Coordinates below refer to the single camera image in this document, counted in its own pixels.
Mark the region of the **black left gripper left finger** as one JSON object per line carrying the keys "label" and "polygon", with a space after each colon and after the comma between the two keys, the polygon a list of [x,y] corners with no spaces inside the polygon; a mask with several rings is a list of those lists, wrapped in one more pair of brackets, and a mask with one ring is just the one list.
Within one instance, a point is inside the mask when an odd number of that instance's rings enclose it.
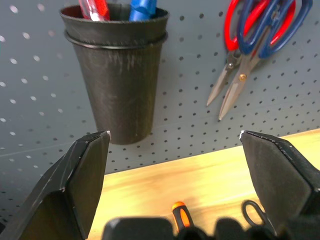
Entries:
{"label": "black left gripper left finger", "polygon": [[77,139],[7,224],[7,240],[86,240],[102,193],[109,131]]}

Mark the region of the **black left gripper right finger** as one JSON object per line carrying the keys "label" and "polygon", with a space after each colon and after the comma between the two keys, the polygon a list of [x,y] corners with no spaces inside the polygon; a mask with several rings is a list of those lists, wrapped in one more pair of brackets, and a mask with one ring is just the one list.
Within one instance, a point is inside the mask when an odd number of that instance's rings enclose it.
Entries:
{"label": "black left gripper right finger", "polygon": [[287,140],[249,130],[239,138],[272,231],[279,237],[320,237],[320,170]]}

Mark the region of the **grey pegboard wall panel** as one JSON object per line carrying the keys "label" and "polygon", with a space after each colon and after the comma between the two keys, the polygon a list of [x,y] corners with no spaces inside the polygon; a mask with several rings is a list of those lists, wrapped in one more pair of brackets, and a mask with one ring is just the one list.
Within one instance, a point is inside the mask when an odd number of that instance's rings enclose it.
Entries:
{"label": "grey pegboard wall panel", "polygon": [[[0,0],[0,223],[17,213],[41,176],[96,124],[60,9],[77,0]],[[112,144],[108,173],[237,146],[241,130],[285,136],[320,128],[320,0],[286,46],[259,63],[235,106],[207,105],[224,68],[230,0],[158,0],[169,11],[153,127]]]}

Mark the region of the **black plastic holder cup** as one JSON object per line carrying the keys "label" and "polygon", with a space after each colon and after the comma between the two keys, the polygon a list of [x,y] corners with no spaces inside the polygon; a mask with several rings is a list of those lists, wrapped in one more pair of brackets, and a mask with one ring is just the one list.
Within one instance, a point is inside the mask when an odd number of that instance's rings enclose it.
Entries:
{"label": "black plastic holder cup", "polygon": [[83,17],[79,5],[60,16],[85,82],[98,131],[115,145],[142,141],[153,126],[161,51],[169,12],[157,8],[148,20],[129,21],[129,4],[111,3],[109,21]]}

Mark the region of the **red marker pen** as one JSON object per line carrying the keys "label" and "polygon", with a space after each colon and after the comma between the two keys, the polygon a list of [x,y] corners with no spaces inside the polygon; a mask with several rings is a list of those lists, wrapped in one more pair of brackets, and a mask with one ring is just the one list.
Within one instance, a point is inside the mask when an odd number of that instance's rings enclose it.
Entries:
{"label": "red marker pen", "polygon": [[87,20],[103,22],[110,20],[107,0],[78,0],[82,15]]}

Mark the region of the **blue marker pen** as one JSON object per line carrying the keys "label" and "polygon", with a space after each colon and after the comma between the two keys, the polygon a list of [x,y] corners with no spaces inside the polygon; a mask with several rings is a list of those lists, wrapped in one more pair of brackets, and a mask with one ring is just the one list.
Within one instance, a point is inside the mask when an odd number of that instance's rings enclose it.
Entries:
{"label": "blue marker pen", "polygon": [[149,20],[155,15],[157,0],[131,0],[129,21],[139,22]]}

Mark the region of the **black handled scissors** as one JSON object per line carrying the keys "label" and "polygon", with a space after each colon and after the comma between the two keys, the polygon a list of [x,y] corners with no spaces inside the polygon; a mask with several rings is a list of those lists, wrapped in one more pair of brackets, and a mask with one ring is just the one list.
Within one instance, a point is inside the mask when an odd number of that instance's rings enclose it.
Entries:
{"label": "black handled scissors", "polygon": [[267,224],[267,215],[262,208],[253,200],[245,200],[241,204],[241,211],[245,221],[251,226]]}

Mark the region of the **orange black handled screwdriver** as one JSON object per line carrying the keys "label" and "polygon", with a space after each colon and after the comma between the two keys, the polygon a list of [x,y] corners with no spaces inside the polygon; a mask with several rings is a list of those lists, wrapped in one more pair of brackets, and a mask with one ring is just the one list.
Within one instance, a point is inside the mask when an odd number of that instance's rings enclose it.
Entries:
{"label": "orange black handled screwdriver", "polygon": [[184,202],[182,201],[175,202],[171,210],[172,210],[173,219],[178,232],[180,232],[184,228],[194,226],[191,214]]}

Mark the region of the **blue handled scissors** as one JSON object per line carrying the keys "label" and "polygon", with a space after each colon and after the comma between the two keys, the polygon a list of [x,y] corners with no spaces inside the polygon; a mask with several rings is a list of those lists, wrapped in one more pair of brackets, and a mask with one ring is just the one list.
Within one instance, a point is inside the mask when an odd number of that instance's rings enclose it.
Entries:
{"label": "blue handled scissors", "polygon": [[237,24],[236,37],[239,51],[242,55],[239,69],[230,84],[221,105],[218,119],[221,121],[228,111],[236,104],[246,81],[255,66],[264,59],[282,49],[294,36],[313,6],[313,0],[301,0],[301,7],[294,21],[289,24],[284,34],[272,43],[277,31],[285,23],[290,7],[295,0],[270,0],[254,31],[245,36],[245,24],[249,17],[254,0],[245,0]]}

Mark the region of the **red handled scissors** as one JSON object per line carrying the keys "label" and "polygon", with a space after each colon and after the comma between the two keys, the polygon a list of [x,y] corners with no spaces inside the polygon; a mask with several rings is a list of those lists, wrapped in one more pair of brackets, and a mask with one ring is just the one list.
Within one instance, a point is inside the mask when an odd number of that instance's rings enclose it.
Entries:
{"label": "red handled scissors", "polygon": [[[254,0],[253,8],[250,10],[249,16],[246,19],[244,33],[247,34],[249,30],[254,26],[254,24],[258,21],[258,19],[262,16],[264,10],[268,6],[271,0]],[[236,7],[240,0],[231,0],[226,17],[224,22],[224,41],[225,46],[228,50],[226,64],[223,70],[220,73],[215,85],[212,87],[212,90],[208,96],[208,100],[206,106],[208,107],[214,99],[220,94],[224,85],[228,80],[228,75],[240,65],[242,55],[238,51],[238,40],[236,33],[230,34],[230,27],[232,23],[233,13],[236,10]],[[277,33],[274,35],[272,41],[270,42],[272,45],[275,44],[286,32],[289,28],[295,14],[296,10],[296,2],[293,1],[290,5],[285,20],[282,23],[282,26],[278,29]]]}

